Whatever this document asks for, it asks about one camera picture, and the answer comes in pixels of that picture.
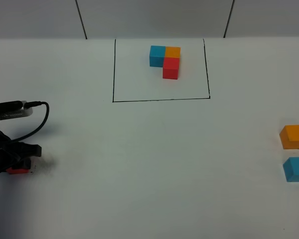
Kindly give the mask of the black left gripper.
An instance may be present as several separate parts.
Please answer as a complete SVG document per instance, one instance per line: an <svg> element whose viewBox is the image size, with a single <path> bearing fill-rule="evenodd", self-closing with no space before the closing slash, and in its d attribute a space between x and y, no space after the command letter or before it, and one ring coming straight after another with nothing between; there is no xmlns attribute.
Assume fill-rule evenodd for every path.
<svg viewBox="0 0 299 239"><path fill-rule="evenodd" d="M42 148L38 144L8 142L10 138L0 131L0 173L21 170L22 159L42 156Z"/></svg>

